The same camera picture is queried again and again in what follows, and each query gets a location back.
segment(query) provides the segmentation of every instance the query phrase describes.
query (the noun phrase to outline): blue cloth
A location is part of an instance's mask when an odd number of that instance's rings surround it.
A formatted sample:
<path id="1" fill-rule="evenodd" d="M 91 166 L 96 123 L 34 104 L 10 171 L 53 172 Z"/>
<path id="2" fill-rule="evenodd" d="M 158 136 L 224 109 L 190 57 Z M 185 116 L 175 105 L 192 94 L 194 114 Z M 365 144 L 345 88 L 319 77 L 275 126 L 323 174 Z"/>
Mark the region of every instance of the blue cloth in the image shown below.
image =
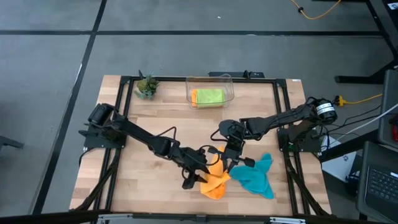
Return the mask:
<path id="1" fill-rule="evenodd" d="M 260 161 L 256 161 L 254 167 L 236 166 L 231 169 L 229 175 L 232 179 L 239 181 L 242 187 L 249 192 L 273 199 L 274 193 L 272 193 L 267 178 L 267 172 L 271 164 L 271 155 L 267 153 L 262 156 Z"/>

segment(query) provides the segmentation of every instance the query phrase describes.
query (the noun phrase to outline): clear plastic container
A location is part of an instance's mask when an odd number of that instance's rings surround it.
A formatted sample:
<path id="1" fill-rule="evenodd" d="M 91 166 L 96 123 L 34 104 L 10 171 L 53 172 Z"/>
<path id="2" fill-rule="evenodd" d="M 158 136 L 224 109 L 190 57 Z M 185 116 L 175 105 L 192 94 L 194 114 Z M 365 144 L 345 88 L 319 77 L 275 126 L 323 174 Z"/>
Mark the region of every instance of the clear plastic container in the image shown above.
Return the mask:
<path id="1" fill-rule="evenodd" d="M 187 101 L 192 109 L 227 107 L 234 99 L 231 75 L 220 77 L 187 77 Z"/>

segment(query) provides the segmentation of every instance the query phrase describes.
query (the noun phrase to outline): potted plant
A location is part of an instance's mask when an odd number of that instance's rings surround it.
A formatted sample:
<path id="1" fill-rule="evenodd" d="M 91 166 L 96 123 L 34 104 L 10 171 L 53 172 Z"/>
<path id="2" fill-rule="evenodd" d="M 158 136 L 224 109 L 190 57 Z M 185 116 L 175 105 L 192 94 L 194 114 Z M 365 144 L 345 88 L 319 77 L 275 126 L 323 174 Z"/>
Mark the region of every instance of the potted plant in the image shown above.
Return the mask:
<path id="1" fill-rule="evenodd" d="M 139 92 L 136 90 L 134 91 L 135 94 L 141 99 L 152 99 L 156 93 L 156 88 L 159 86 L 159 81 L 152 77 L 151 74 L 144 78 L 140 70 L 138 70 L 138 74 L 141 77 L 141 80 L 137 83 Z"/>

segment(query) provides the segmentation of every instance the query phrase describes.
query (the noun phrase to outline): orange cloth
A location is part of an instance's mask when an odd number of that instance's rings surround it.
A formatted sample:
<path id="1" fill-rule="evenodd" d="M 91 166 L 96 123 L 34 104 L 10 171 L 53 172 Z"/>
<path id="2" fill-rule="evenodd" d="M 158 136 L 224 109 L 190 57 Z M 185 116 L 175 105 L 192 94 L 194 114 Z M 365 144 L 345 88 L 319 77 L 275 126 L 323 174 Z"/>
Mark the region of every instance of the orange cloth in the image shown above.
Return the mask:
<path id="1" fill-rule="evenodd" d="M 219 151 L 224 152 L 224 147 L 220 146 Z M 217 161 L 218 155 L 214 155 L 211 163 Z M 223 170 L 223 161 L 219 160 L 215 165 L 209 167 L 210 174 L 205 175 L 207 183 L 200 183 L 200 193 L 211 199 L 220 199 L 226 191 L 225 183 L 231 177 L 227 171 Z"/>
<path id="2" fill-rule="evenodd" d="M 198 94 L 198 90 L 197 89 L 193 89 L 192 90 L 192 94 L 191 94 L 191 99 L 192 99 L 192 106 L 193 107 L 197 107 L 197 94 Z"/>

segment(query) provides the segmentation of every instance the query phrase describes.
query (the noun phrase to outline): desk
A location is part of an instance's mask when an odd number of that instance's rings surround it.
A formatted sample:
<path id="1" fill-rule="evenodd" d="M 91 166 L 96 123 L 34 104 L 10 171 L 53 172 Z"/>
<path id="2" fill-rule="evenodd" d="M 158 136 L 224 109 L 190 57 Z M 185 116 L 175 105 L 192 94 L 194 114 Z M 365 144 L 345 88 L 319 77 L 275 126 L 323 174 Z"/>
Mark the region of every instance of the desk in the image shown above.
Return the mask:
<path id="1" fill-rule="evenodd" d="M 120 78 L 116 75 L 104 76 L 97 103 L 114 104 Z M 286 81 L 291 107 L 301 105 L 305 101 L 301 81 Z M 123 98 L 126 94 L 127 90 L 124 88 Z M 194 149 L 204 144 L 219 146 L 218 142 L 210 140 L 210 134 L 218 128 L 221 120 L 276 114 L 271 84 L 234 83 L 234 94 L 235 99 L 227 108 L 192 110 L 185 98 L 185 82 L 161 82 L 153 100 L 141 100 L 133 94 L 128 118 L 153 134 L 176 126 L 176 138 L 181 146 Z M 284 105 L 282 90 L 279 95 L 281 105 Z M 266 152 L 271 153 L 274 160 L 267 176 L 275 199 L 269 200 L 250 194 L 237 181 L 230 180 L 227 182 L 225 196 L 220 200 L 212 200 L 200 193 L 199 183 L 193 189 L 183 190 L 181 168 L 173 162 L 154 156 L 145 145 L 135 139 L 127 138 L 126 147 L 121 153 L 111 210 L 129 213 L 292 215 L 284 159 L 279 151 L 275 129 L 269 131 L 261 141 L 247 141 L 243 156 L 258 160 Z M 79 206 L 96 185 L 103 155 L 104 149 L 94 149 L 83 157 L 70 208 Z M 318 159 L 311 153 L 300 155 L 306 186 L 322 208 L 330 212 Z M 104 207 L 107 191 L 105 187 L 100 208 Z M 295 192 L 298 210 L 302 213 L 297 186 Z"/>

